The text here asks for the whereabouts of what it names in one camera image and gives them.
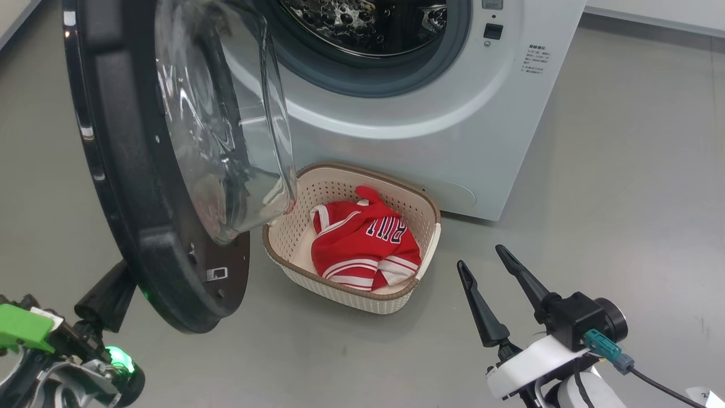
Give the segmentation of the white paper tag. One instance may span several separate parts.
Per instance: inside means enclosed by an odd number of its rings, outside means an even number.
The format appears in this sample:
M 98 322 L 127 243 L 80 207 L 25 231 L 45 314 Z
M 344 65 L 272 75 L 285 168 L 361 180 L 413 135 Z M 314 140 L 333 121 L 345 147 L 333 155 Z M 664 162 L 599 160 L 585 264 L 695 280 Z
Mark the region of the white paper tag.
M 686 395 L 695 403 L 705 408 L 725 408 L 725 401 L 718 397 L 710 388 L 696 386 L 687 388 Z

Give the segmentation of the grey rubber door gasket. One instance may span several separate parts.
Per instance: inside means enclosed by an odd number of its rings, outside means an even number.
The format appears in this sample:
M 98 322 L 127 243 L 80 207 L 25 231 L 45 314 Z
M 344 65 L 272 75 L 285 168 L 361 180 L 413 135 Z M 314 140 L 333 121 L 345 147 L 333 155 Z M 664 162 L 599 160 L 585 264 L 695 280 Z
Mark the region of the grey rubber door gasket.
M 298 77 L 338 95 L 399 96 L 432 83 L 463 49 L 473 18 L 471 0 L 446 0 L 446 30 L 432 44 L 408 54 L 369 58 L 321 43 L 287 18 L 279 0 L 251 0 L 270 25 L 280 61 Z

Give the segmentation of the cream perforated laundry basket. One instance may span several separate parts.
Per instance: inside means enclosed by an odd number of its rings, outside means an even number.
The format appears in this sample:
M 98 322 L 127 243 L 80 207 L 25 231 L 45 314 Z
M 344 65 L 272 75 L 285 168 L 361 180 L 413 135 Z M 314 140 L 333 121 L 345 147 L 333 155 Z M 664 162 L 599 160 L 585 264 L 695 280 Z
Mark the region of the cream perforated laundry basket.
M 413 277 L 390 288 L 363 292 L 343 287 L 313 270 L 310 250 L 314 229 L 310 212 L 316 205 L 335 201 L 357 201 L 360 185 L 375 189 L 384 203 L 397 211 L 411 227 L 419 244 L 422 264 Z M 318 163 L 298 174 L 297 203 L 287 216 L 262 228 L 267 255 L 296 284 L 314 294 L 363 312 L 390 315 L 407 304 L 433 259 L 441 234 L 437 204 L 422 189 L 388 174 L 343 163 Z

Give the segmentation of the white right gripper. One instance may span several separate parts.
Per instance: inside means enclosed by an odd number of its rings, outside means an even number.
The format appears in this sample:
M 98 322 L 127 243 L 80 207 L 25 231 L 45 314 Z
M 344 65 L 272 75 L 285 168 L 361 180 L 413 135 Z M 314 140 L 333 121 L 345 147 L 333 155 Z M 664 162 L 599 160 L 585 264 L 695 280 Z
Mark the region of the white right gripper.
M 503 244 L 495 246 L 500 260 L 509 274 L 515 277 L 521 286 L 524 295 L 534 309 L 534 318 L 539 324 L 546 324 L 549 313 L 544 308 L 549 289 L 546 289 L 539 280 L 531 274 L 523 264 L 518 261 L 510 250 Z M 500 323 L 478 290 L 478 282 L 471 273 L 468 265 L 461 259 L 457 262 L 457 271 L 463 285 L 464 294 L 474 318 L 476 330 L 479 333 L 482 346 L 486 348 L 497 347 L 508 340 L 510 332 Z M 534 383 L 534 401 L 546 401 L 542 397 L 541 388 L 547 378 L 555 377 L 553 373 L 559 368 L 569 367 L 569 363 L 586 355 L 590 349 L 572 352 L 562 345 L 554 336 L 548 335 L 531 346 L 523 349 L 521 353 L 508 359 L 499 367 L 493 367 L 486 374 L 489 390 L 494 398 L 502 400 L 515 392 L 524 392 Z M 582 384 L 585 385 L 590 401 L 601 401 L 601 377 L 583 368 L 580 373 Z M 560 380 L 558 391 L 554 393 L 555 401 L 583 401 L 577 387 L 574 374 L 564 374 Z

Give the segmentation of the small printed text label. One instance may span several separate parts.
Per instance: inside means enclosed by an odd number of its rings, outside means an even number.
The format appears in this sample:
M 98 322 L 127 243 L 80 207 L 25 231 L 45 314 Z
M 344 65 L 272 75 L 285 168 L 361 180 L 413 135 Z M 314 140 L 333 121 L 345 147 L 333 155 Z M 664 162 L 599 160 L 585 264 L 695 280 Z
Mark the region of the small printed text label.
M 529 44 L 521 63 L 521 72 L 543 75 L 551 60 L 551 54 L 545 46 Z

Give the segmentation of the white partition panel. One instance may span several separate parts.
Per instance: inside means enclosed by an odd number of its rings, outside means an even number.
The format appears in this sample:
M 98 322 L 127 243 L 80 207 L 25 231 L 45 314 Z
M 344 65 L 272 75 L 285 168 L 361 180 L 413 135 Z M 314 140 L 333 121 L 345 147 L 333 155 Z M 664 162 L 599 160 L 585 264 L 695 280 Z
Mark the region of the white partition panel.
M 725 39 L 725 0 L 587 0 L 585 12 Z

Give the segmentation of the red lettered jersey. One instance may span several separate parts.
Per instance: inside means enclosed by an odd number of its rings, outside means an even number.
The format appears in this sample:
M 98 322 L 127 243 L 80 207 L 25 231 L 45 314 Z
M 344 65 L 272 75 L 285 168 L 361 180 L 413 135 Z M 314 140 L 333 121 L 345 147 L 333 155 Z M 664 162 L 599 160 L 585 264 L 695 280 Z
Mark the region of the red lettered jersey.
M 417 271 L 420 248 L 401 215 L 375 189 L 358 186 L 355 193 L 360 201 L 334 201 L 312 209 L 316 270 L 331 274 L 344 262 L 374 267 L 386 262 L 408 273 Z

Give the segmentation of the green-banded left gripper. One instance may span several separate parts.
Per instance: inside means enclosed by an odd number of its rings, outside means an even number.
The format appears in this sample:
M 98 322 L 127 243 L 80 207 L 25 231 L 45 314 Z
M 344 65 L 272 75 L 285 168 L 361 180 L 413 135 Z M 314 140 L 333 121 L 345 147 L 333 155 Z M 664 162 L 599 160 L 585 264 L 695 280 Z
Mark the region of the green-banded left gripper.
M 75 304 L 80 320 L 74 324 L 41 308 L 33 295 L 20 301 L 0 295 L 0 354 L 28 350 L 62 362 L 111 364 L 102 331 L 119 333 L 136 289 L 127 262 L 120 261 Z

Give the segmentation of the white round filter flap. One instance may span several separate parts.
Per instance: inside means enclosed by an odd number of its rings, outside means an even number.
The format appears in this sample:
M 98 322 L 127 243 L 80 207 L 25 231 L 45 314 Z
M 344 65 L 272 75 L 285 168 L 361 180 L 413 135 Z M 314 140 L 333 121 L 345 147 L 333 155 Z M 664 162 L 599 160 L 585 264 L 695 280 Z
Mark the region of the white round filter flap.
M 428 180 L 420 185 L 442 211 L 462 214 L 475 207 L 476 196 L 468 188 L 453 182 Z

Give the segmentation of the round dark washing machine door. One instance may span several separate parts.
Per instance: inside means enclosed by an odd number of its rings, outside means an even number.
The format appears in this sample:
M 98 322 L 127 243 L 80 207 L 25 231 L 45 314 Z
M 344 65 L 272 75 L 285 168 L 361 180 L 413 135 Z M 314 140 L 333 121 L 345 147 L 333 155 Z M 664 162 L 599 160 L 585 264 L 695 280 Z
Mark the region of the round dark washing machine door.
M 135 284 L 182 333 L 238 310 L 251 230 L 297 170 L 270 25 L 252 0 L 61 0 L 83 150 Z

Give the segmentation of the perforated steel drum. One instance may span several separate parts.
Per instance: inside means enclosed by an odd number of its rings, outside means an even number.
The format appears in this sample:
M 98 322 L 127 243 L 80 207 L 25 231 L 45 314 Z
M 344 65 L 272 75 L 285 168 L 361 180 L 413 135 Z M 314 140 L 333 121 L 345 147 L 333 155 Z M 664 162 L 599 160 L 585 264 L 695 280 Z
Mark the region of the perforated steel drum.
M 446 30 L 446 0 L 279 0 L 288 19 L 344 53 L 385 58 L 422 49 Z

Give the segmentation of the white front-load washing machine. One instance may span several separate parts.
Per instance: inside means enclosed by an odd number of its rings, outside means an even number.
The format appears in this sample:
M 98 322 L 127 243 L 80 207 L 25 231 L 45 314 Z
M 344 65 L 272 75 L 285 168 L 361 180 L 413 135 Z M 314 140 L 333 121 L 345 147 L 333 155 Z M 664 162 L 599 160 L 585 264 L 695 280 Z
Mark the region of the white front-load washing machine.
M 251 0 L 243 3 L 258 11 Z M 471 3 L 471 26 L 455 62 L 432 83 L 399 96 L 360 98 L 319 88 L 285 67 L 274 40 L 297 169 L 344 163 L 419 188 L 428 180 L 453 182 L 476 196 L 475 207 L 460 215 L 498 220 L 587 0 L 504 0 L 498 11 Z M 500 40 L 484 38 L 487 23 L 504 26 Z M 551 54 L 543 75 L 521 72 L 529 44 Z

